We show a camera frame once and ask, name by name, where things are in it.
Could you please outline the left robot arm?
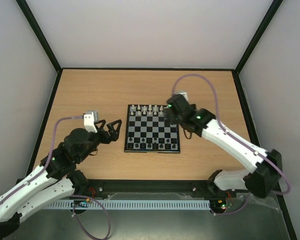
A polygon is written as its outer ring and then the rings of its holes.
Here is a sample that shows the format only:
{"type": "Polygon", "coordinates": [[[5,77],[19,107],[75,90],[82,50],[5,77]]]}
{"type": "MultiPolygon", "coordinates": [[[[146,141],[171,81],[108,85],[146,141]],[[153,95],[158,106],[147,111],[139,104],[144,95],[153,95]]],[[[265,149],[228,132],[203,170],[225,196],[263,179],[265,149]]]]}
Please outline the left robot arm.
{"type": "Polygon", "coordinates": [[[76,128],[23,180],[0,196],[0,240],[16,231],[20,224],[49,204],[75,195],[79,198],[88,188],[88,180],[77,165],[119,138],[122,121],[93,121],[76,128]]]}

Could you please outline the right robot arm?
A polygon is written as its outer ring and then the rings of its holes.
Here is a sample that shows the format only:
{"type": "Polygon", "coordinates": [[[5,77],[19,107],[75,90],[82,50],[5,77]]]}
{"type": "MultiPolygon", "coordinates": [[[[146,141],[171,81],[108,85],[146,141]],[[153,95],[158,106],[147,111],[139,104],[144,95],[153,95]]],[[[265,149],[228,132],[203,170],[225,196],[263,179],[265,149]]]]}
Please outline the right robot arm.
{"type": "Polygon", "coordinates": [[[171,123],[216,144],[244,166],[242,171],[216,171],[208,183],[212,195],[236,189],[265,198],[274,190],[282,173],[280,152],[265,150],[245,140],[224,126],[215,114],[205,108],[197,109],[181,94],[173,95],[166,103],[163,112],[171,123]]]}

